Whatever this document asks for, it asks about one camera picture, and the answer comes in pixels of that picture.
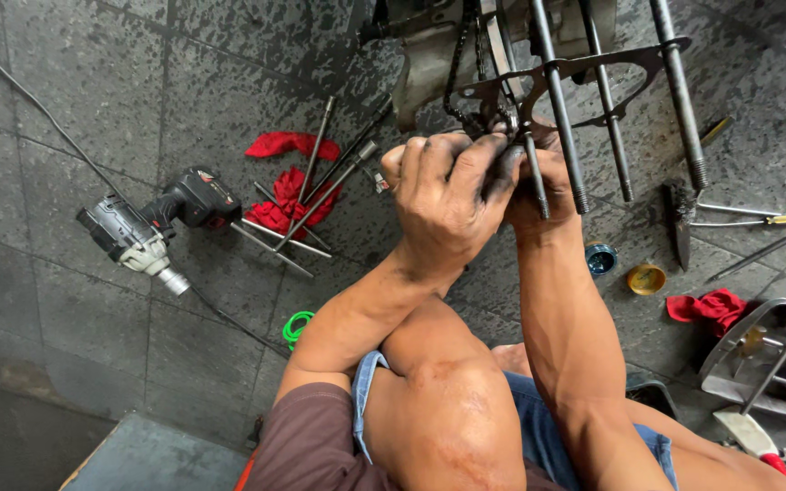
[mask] brown shirt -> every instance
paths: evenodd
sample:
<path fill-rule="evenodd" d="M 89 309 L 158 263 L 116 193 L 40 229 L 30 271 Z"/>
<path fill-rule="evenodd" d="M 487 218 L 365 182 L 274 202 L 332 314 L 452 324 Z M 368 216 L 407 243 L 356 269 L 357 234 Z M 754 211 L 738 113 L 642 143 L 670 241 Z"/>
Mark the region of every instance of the brown shirt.
<path fill-rule="evenodd" d="M 245 491 L 400 491 L 379 466 L 356 452 L 354 407 L 337 385 L 302 385 L 272 409 Z M 524 460 L 528 491 L 564 491 Z"/>

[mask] red tool handle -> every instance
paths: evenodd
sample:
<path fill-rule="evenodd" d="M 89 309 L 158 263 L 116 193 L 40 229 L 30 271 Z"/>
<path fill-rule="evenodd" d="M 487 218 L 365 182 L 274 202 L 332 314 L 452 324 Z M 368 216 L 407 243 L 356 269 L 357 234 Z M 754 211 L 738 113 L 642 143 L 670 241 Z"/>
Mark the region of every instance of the red tool handle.
<path fill-rule="evenodd" d="M 766 462 L 776 469 L 781 474 L 786 475 L 786 464 L 781 460 L 777 453 L 763 453 L 760 460 Z"/>

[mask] greasy hand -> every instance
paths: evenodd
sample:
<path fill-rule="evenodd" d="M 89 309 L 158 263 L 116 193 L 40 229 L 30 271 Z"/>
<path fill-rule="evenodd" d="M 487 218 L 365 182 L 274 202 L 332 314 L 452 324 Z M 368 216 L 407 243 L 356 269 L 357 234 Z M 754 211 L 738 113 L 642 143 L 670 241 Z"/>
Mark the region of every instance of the greasy hand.
<path fill-rule="evenodd" d="M 523 156 L 507 147 L 502 134 L 445 134 L 411 138 L 383 157 L 404 232 L 393 253 L 410 280 L 446 290 L 499 228 Z"/>
<path fill-rule="evenodd" d="M 566 161 L 561 153 L 559 134 L 552 132 L 551 135 L 543 135 L 536 139 L 535 146 L 551 218 L 541 219 L 535 198 L 533 173 L 530 172 L 529 161 L 524 154 L 518 160 L 520 182 L 505 213 L 506 220 L 514 227 L 518 242 L 548 239 L 557 230 L 567 227 L 581 230 L 581 219 L 574 208 L 572 187 L 569 185 Z"/>

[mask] wrist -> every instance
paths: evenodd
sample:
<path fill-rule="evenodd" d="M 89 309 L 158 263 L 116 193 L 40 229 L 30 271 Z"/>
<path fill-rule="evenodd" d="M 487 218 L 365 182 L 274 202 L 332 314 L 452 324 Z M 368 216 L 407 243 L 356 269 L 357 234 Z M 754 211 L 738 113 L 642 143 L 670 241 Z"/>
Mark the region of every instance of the wrist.
<path fill-rule="evenodd" d="M 463 273 L 462 270 L 447 272 L 427 267 L 422 262 L 416 261 L 416 257 L 415 252 L 409 251 L 407 244 L 400 242 L 387 256 L 385 262 L 402 283 L 424 288 L 431 294 L 441 296 L 446 294 L 447 289 L 457 280 L 460 273 Z"/>
<path fill-rule="evenodd" d="M 520 250 L 544 248 L 548 246 L 582 247 L 584 237 L 581 230 L 581 216 L 571 215 L 561 222 L 548 224 L 529 230 L 514 229 L 517 248 Z"/>

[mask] black cable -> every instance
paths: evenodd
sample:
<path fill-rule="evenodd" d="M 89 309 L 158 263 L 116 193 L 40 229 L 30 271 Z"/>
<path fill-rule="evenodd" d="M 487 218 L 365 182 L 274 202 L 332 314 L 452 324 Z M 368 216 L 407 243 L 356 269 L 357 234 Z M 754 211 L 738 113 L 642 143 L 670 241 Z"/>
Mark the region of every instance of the black cable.
<path fill-rule="evenodd" d="M 36 107 L 38 107 L 38 109 L 39 109 L 39 110 L 41 110 L 41 112 L 42 112 L 42 113 L 44 113 L 44 114 L 45 114 L 45 116 L 47 116 L 47 118 L 50 120 L 50 123 L 51 123 L 51 124 L 53 124 L 53 128 L 57 128 L 57 131 L 58 131 L 58 132 L 60 132 L 60 135 L 61 135 L 61 136 L 62 136 L 64 139 L 66 139 L 66 140 L 69 142 L 69 144 L 70 144 L 70 145 L 71 145 L 71 146 L 72 146 L 72 147 L 73 147 L 73 148 L 74 148 L 76 151 L 78 151 L 78 153 L 79 153 L 79 154 L 81 154 L 81 158 L 83 158 L 83 159 L 84 159 L 84 161 L 85 161 L 86 163 L 90 164 L 90 167 L 91 167 L 91 168 L 93 168 L 93 171 L 94 171 L 96 174 L 98 174 L 98 175 L 99 175 L 99 177 L 101 177 L 101 178 L 102 178 L 102 180 L 103 180 L 103 181 L 105 181 L 105 183 L 106 183 L 106 184 L 107 184 L 107 185 L 108 185 L 108 186 L 109 186 L 109 187 L 110 187 L 110 188 L 111 188 L 111 189 L 112 189 L 112 190 L 113 190 L 113 191 L 114 191 L 114 192 L 115 192 L 115 193 L 116 193 L 118 196 L 120 196 L 121 198 L 123 198 L 123 200 L 124 200 L 124 201 L 126 201 L 126 203 L 127 203 L 129 206 L 132 206 L 132 207 L 134 208 L 134 206 L 132 205 L 132 203 L 130 203 L 130 201 L 129 201 L 129 198 L 128 198 L 128 197 L 126 197 L 126 195 L 125 195 L 125 194 L 123 194 L 123 193 L 122 193 L 122 192 L 121 192 L 119 189 L 117 189 L 117 186 L 116 186 L 116 185 L 114 184 L 114 182 L 112 182 L 112 181 L 111 181 L 111 179 L 110 179 L 110 178 L 109 178 L 109 177 L 108 177 L 108 176 L 107 176 L 107 175 L 104 173 L 104 171 L 102 170 L 102 168 L 101 168 L 101 167 L 99 167 L 98 165 L 96 165 L 96 164 L 95 164 L 95 163 L 94 163 L 92 160 L 90 160 L 90 157 L 89 157 L 89 156 L 86 154 L 86 152 L 84 152 L 84 151 L 81 149 L 81 147 L 79 147 L 79 146 L 78 146 L 78 143 L 76 143 L 76 142 L 75 142 L 75 140 L 71 139 L 71 136 L 69 136 L 69 134 L 68 134 L 68 133 L 66 133 L 65 129 L 63 129 L 63 128 L 60 126 L 60 124 L 57 122 L 57 120 L 53 118 L 53 115 L 51 115 L 51 114 L 50 114 L 50 111 L 48 111 L 48 110 L 47 110 L 47 108 L 44 106 L 44 104 L 42 104 L 42 103 L 41 103 L 41 102 L 40 102 L 38 99 L 36 99 L 34 95 L 30 94 L 30 92 L 29 92 L 28 90 L 26 90 L 26 88 L 25 88 L 25 87 L 23 87 L 22 85 L 20 85 L 20 82 L 17 82 L 16 80 L 14 80 L 14 77 L 12 77 L 12 76 L 10 75 L 10 73 L 8 73 L 8 71 L 7 71 L 7 70 L 5 70 L 5 69 L 4 69 L 4 68 L 3 68 L 1 65 L 0 65 L 0 73 L 1 73 L 1 74 L 2 74 L 2 75 L 3 75 L 3 76 L 6 78 L 6 79 L 8 79 L 8 82 L 10 82 L 12 85 L 14 85 L 14 86 L 16 87 L 16 90 L 17 90 L 17 92 L 19 92 L 21 95 L 23 95 L 23 96 L 24 96 L 24 97 L 26 97 L 27 99 L 31 100 L 31 101 L 32 101 L 32 104 L 35 104 L 35 106 L 36 106 Z M 156 230 L 157 232 L 159 232 L 159 229 L 158 229 L 157 227 L 155 227 L 153 224 L 148 224 L 148 225 L 150 225 L 150 226 L 151 226 L 151 227 L 152 227 L 154 230 Z M 229 322 L 230 324 L 232 324 L 233 326 L 237 327 L 239 330 L 241 330 L 242 332 L 244 332 L 244 333 L 245 333 L 247 336 L 250 336 L 250 337 L 252 337 L 253 339 L 255 339 L 255 340 L 259 341 L 261 344 L 263 344 L 264 346 L 266 346 L 266 347 L 267 347 L 269 350 L 272 350 L 272 351 L 274 351 L 275 353 L 278 353 L 279 355 L 283 356 L 283 357 L 284 357 L 284 359 L 288 359 L 288 358 L 290 357 L 290 355 L 289 355 L 287 352 L 283 351 L 282 349 L 280 349 L 278 346 L 274 345 L 273 343 L 271 343 L 271 342 L 267 341 L 267 340 L 266 340 L 264 337 L 262 337 L 262 336 L 260 336 L 260 335 L 258 335 L 258 334 L 256 334 L 256 333 L 254 333 L 254 332 L 253 332 L 251 329 L 248 329 L 248 328 L 247 328 L 245 325 L 243 325 L 241 322 L 239 322 L 239 321 L 236 321 L 236 320 L 235 320 L 235 319 L 234 319 L 232 316 L 230 316 L 229 314 L 225 313 L 223 310 L 221 310 L 220 308 L 218 308 L 217 306 L 215 306 L 215 305 L 212 303 L 212 301 L 208 300 L 208 297 L 206 297 L 205 295 L 203 295 L 203 294 L 202 294 L 202 292 L 200 292 L 200 291 L 199 291 L 199 289 L 196 287 L 196 285 L 195 285 L 195 284 L 193 284 L 193 282 L 192 282 L 192 281 L 190 281 L 190 284 L 191 284 L 191 286 L 192 286 L 192 289 L 193 289 L 193 291 L 196 293 L 196 295 L 199 297 L 199 299 L 202 301 L 202 303 L 203 303 L 203 304 L 205 304 L 207 307 L 209 307 L 211 310 L 213 310 L 213 311 L 214 311 L 214 314 L 215 314 L 217 317 L 220 317 L 220 318 L 221 318 L 221 319 L 223 319 L 224 321 L 227 321 L 227 322 Z"/>

